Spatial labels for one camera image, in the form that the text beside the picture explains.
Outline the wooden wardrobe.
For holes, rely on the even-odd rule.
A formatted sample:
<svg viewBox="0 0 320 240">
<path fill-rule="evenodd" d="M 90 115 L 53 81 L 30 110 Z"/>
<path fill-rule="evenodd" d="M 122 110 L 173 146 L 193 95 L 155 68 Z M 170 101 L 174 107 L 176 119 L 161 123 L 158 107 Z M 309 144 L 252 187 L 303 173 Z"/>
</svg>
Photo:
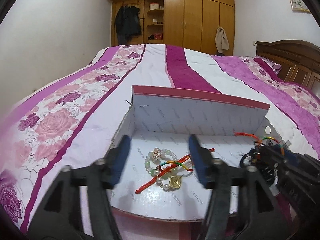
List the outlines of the wooden wardrobe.
<svg viewBox="0 0 320 240">
<path fill-rule="evenodd" d="M 233 55 L 235 34 L 234 0 L 111 0 L 111 44 L 118 45 L 114 20 L 121 6 L 140 9 L 142 34 L 135 36 L 130 44 L 170 44 L 210 55 L 217 54 L 216 31 L 222 27 L 227 35 L 229 50 Z M 150 10 L 150 3 L 159 3 L 158 10 Z M 154 34 L 162 33 L 162 40 Z"/>
</svg>

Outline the black lace hair accessory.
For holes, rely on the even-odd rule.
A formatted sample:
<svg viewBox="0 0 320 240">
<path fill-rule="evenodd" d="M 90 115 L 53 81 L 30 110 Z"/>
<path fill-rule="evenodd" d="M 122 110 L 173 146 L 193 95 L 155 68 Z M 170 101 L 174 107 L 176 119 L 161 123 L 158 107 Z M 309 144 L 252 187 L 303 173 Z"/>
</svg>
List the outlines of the black lace hair accessory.
<svg viewBox="0 0 320 240">
<path fill-rule="evenodd" d="M 265 145 L 264 143 L 258 144 L 257 141 L 254 141 L 254 148 L 252 148 L 248 153 L 242 156 L 239 167 L 256 167 L 262 175 L 263 179 L 266 181 L 267 185 L 271 186 L 275 182 L 276 172 L 274 167 L 271 164 L 268 164 L 261 155 L 262 150 L 264 150 L 265 147 L 273 146 L 269 139 L 267 140 L 267 142 L 268 144 Z"/>
</svg>

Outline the purple floral pillow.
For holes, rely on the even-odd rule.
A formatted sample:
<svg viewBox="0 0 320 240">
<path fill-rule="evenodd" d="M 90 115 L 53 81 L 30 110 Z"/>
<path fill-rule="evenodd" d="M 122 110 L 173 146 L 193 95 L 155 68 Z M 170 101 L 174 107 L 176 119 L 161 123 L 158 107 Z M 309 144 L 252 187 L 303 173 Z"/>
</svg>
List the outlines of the purple floral pillow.
<svg viewBox="0 0 320 240">
<path fill-rule="evenodd" d="M 260 61 L 260 62 L 264 62 L 265 64 L 267 64 L 269 66 L 269 68 L 276 74 L 278 75 L 279 72 L 281 71 L 282 69 L 282 65 L 281 64 L 278 64 L 278 63 L 275 63 L 273 62 L 272 60 L 268 59 L 268 58 L 265 58 L 265 57 L 262 57 L 262 56 L 256 56 L 254 58 L 255 61 Z"/>
</svg>

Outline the floral purple bedspread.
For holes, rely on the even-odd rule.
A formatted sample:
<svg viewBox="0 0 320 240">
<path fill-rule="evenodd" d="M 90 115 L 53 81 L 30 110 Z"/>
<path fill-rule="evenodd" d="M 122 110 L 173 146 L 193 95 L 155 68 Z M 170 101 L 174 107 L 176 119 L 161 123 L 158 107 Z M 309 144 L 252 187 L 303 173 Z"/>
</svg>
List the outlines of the floral purple bedspread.
<svg viewBox="0 0 320 240">
<path fill-rule="evenodd" d="M 125 115 L 133 85 L 240 96 L 271 105 L 268 119 L 299 153 L 319 157 L 319 97 L 280 81 L 255 56 L 211 56 L 169 45 L 105 48 L 88 66 L 20 101 L 1 124 L 1 205 L 26 234 L 49 185 L 65 165 L 103 157 Z"/>
</svg>

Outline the red box on shelf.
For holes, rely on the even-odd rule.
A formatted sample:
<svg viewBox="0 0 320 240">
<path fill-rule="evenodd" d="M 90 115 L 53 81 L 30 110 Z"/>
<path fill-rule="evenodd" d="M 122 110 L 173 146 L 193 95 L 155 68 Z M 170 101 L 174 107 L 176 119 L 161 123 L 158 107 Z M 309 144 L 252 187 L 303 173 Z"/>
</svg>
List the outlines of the red box on shelf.
<svg viewBox="0 0 320 240">
<path fill-rule="evenodd" d="M 154 39 L 155 40 L 162 40 L 163 39 L 163 34 L 162 33 L 155 33 L 154 34 Z"/>
</svg>

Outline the black hanging coat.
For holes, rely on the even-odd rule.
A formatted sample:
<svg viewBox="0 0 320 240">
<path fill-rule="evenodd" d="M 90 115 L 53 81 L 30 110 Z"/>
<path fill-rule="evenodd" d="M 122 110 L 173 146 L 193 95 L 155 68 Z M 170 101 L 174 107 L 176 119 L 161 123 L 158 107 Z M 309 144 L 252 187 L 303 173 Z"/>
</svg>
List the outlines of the black hanging coat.
<svg viewBox="0 0 320 240">
<path fill-rule="evenodd" d="M 114 20 L 119 45 L 126 45 L 133 37 L 142 34 L 139 16 L 138 7 L 128 5 L 120 7 Z"/>
</svg>

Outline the beige hanging garment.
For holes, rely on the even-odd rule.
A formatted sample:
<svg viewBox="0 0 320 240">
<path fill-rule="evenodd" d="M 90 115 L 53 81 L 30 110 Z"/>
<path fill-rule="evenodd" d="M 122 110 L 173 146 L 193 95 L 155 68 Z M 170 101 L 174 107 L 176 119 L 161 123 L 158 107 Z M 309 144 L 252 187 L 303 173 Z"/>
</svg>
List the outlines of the beige hanging garment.
<svg viewBox="0 0 320 240">
<path fill-rule="evenodd" d="M 225 50 L 229 50 L 228 38 L 222 27 L 219 27 L 216 31 L 215 44 L 219 54 L 222 54 Z"/>
</svg>

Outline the framed wedding photo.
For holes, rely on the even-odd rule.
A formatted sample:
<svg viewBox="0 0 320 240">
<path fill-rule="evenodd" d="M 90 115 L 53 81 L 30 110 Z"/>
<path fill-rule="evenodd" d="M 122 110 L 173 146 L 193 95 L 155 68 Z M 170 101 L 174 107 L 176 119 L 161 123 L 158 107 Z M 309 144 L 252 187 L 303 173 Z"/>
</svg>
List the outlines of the framed wedding photo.
<svg viewBox="0 0 320 240">
<path fill-rule="evenodd" d="M 293 12 L 311 13 L 303 0 L 290 0 L 290 4 Z"/>
</svg>

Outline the white pot on shelf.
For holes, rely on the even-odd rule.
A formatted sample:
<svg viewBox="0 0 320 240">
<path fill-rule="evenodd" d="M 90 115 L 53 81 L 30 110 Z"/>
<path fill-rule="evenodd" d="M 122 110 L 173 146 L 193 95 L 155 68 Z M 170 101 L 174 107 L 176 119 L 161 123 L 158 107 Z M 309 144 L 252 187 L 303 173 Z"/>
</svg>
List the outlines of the white pot on shelf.
<svg viewBox="0 0 320 240">
<path fill-rule="evenodd" d="M 160 8 L 159 3 L 152 2 L 150 3 L 150 10 L 158 10 Z"/>
</svg>

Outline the dark wooden headboard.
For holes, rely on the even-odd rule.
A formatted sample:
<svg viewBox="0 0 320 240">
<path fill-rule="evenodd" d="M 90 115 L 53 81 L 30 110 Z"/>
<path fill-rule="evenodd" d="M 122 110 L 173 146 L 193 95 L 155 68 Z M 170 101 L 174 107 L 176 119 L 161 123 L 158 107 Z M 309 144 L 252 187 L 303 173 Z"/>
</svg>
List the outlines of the dark wooden headboard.
<svg viewBox="0 0 320 240">
<path fill-rule="evenodd" d="M 265 57 L 282 66 L 277 75 L 286 82 L 294 82 L 310 89 L 319 96 L 318 46 L 300 40 L 256 42 L 256 55 Z"/>
</svg>

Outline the pink cardboard box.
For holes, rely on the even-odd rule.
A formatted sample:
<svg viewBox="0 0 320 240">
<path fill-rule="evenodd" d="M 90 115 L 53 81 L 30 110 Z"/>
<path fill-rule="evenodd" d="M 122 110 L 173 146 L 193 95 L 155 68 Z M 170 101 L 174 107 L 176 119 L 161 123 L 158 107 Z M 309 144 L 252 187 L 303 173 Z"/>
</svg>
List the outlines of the pink cardboard box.
<svg viewBox="0 0 320 240">
<path fill-rule="evenodd" d="M 192 222 L 207 210 L 204 187 L 210 159 L 239 167 L 258 139 L 280 135 L 269 122 L 271 105 L 199 90 L 132 86 L 131 105 L 113 139 L 125 135 L 130 151 L 111 205 L 156 220 Z"/>
</svg>

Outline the red string gold charm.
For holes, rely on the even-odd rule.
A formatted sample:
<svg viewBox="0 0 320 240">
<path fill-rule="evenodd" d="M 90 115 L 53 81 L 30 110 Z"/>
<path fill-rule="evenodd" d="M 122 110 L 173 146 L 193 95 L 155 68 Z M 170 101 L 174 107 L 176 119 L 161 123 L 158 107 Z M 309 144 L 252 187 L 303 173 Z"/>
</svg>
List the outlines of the red string gold charm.
<svg viewBox="0 0 320 240">
<path fill-rule="evenodd" d="M 284 151 L 283 146 L 281 146 L 280 142 L 277 139 L 275 139 L 274 137 L 264 137 L 264 138 L 260 139 L 259 137 L 257 137 L 254 134 L 249 134 L 249 133 L 244 133 L 244 132 L 234 132 L 234 135 L 235 136 L 251 137 L 258 143 L 259 146 L 263 143 L 264 140 L 270 139 L 270 140 L 276 142 L 280 146 L 281 155 L 283 155 L 283 156 L 285 155 L 285 151 Z"/>
</svg>

